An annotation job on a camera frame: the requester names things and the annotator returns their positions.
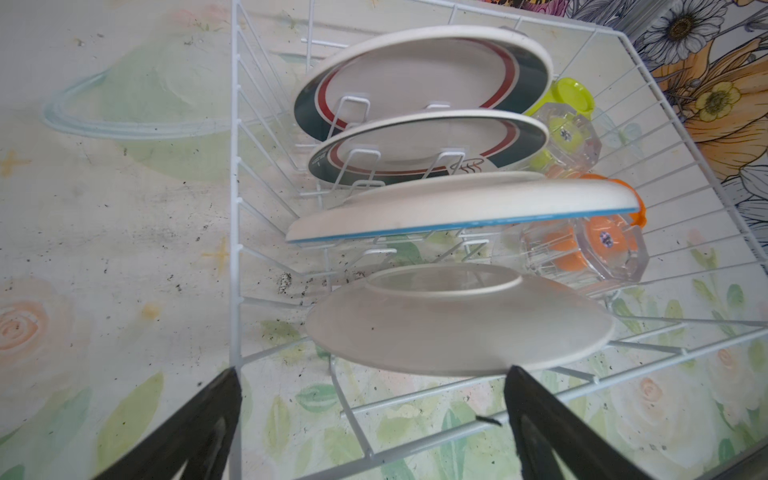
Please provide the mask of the watermelon pattern plate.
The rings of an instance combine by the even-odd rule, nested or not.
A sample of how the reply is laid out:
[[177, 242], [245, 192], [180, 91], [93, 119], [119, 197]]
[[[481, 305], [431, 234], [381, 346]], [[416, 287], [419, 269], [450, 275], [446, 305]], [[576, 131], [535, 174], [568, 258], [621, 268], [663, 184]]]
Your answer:
[[641, 210], [634, 191], [602, 179], [494, 172], [415, 180], [352, 195], [294, 221], [289, 243], [330, 242]]

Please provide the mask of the white plate green rim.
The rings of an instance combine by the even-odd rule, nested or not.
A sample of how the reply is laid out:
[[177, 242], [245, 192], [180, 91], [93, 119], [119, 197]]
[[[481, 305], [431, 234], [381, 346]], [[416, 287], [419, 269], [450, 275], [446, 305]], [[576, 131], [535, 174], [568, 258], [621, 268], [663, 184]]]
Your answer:
[[344, 285], [309, 311], [314, 343], [361, 365], [427, 376], [501, 375], [580, 360], [614, 317], [575, 290], [498, 265], [391, 268]]

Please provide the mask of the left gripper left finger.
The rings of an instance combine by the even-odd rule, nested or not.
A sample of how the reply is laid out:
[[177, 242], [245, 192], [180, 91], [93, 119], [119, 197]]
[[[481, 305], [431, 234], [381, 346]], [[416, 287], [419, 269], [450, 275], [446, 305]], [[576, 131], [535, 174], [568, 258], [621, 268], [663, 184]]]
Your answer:
[[237, 370], [219, 373], [99, 479], [221, 479], [240, 420]]

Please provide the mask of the white wire dish rack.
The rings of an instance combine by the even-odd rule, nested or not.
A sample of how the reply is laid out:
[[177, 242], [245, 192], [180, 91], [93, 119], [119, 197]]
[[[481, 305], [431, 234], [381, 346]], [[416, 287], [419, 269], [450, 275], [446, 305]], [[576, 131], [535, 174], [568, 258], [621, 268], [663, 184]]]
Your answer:
[[512, 366], [632, 471], [767, 451], [767, 12], [655, 76], [604, 24], [235, 1], [228, 475], [506, 479]]

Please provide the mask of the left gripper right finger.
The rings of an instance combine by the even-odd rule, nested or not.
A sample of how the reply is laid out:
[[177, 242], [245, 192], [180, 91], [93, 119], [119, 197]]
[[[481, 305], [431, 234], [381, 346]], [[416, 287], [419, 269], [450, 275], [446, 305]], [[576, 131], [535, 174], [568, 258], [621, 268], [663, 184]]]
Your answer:
[[527, 371], [513, 366], [504, 398], [525, 479], [561, 479], [562, 460], [578, 479], [646, 479]]

